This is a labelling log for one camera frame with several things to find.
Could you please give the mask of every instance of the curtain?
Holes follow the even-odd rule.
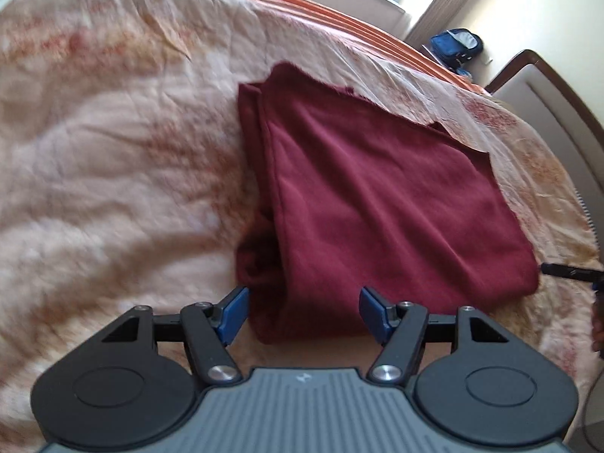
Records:
[[[412,48],[419,49],[433,36],[446,29],[447,24],[468,0],[434,0],[405,38]]]

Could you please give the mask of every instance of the maroon cloth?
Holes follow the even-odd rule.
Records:
[[[260,190],[237,249],[264,342],[366,331],[359,292],[433,313],[483,311],[537,289],[532,246],[488,153],[419,125],[289,63],[239,87]]]

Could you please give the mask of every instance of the backpack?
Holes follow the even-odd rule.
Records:
[[[451,29],[430,38],[432,52],[448,68],[457,70],[482,53],[482,39],[467,29]]]

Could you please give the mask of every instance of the bedsheet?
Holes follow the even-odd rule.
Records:
[[[0,451],[42,444],[35,378],[118,314],[173,313],[234,286],[257,200],[237,84],[282,60],[488,151],[537,259],[599,267],[558,160],[469,90],[253,0],[14,0],[0,13]],[[585,397],[591,301],[586,285],[543,277],[494,317]],[[378,349],[369,336],[265,346],[244,326],[230,350],[248,371],[366,369]],[[183,362],[182,346],[160,350]]]

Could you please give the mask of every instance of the silver bolt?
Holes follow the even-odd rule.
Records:
[[[218,365],[212,366],[208,371],[208,376],[215,382],[230,382],[237,377],[238,373],[232,366]]]
[[[381,382],[393,382],[398,380],[403,372],[391,364],[382,364],[371,370],[371,376]]]

